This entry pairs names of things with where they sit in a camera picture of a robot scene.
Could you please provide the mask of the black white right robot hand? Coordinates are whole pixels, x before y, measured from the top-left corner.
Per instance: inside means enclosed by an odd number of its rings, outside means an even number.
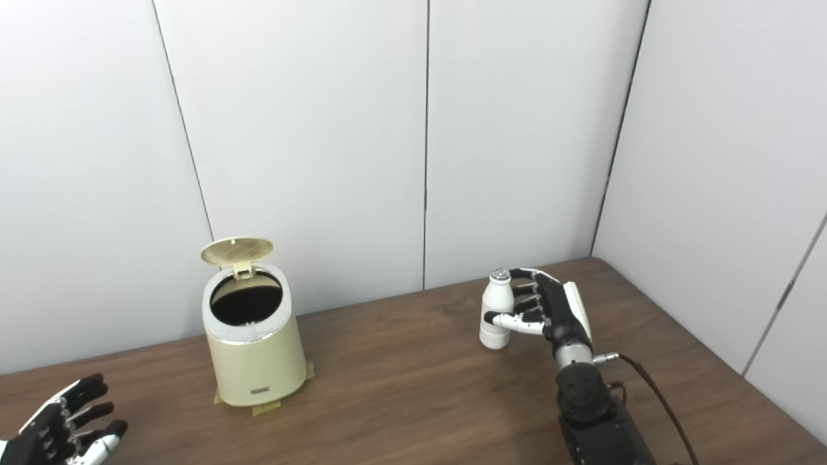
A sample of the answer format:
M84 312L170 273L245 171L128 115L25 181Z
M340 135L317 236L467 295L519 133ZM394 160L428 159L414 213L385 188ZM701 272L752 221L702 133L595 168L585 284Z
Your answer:
M533 268L490 272L481 301L479 340L490 349L505 348L513 332L540 335L563 347L593 348L591 327L575 282L561 282Z

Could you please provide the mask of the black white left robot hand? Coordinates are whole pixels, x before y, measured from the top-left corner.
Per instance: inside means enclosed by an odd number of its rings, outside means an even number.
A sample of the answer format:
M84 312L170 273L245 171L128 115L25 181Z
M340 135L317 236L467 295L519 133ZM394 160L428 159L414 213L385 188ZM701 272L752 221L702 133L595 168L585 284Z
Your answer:
M3 464L103 464L128 430L126 420L83 431L112 414L113 402L100 403L109 386L101 373L79 378L46 400L17 435L3 439Z

